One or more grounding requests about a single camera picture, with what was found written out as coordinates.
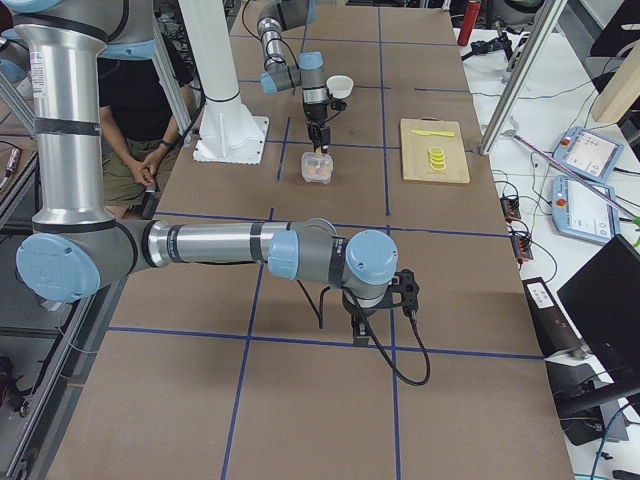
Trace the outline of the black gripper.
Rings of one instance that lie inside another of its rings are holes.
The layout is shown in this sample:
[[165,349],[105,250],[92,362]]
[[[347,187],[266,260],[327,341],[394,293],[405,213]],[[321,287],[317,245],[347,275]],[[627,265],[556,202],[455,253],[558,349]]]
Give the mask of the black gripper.
[[377,308],[358,305],[348,294],[342,295],[342,305],[351,316],[353,345],[355,347],[367,347],[369,345],[367,324],[369,318],[377,312]]
[[326,125],[328,108],[329,104],[327,102],[303,103],[309,140],[312,142],[314,148],[319,148],[321,137],[322,150],[327,150],[331,142],[331,129]]

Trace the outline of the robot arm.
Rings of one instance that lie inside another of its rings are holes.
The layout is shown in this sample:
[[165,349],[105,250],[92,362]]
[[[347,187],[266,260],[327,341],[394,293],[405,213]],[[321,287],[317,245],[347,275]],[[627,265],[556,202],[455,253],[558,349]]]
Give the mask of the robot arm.
[[97,59],[146,60],[156,50],[149,1],[12,1],[30,53],[43,205],[18,248],[21,279],[72,303],[121,278],[172,263],[264,264],[275,276],[338,289],[353,338],[404,302],[398,252],[386,234],[341,237],[326,220],[170,225],[119,221],[103,197]]
[[312,51],[295,55],[283,38],[284,32],[306,26],[315,18],[314,1],[274,1],[263,8],[256,24],[264,56],[260,83],[269,95],[302,89],[309,139],[315,151],[326,153],[330,143],[330,96],[322,54]]

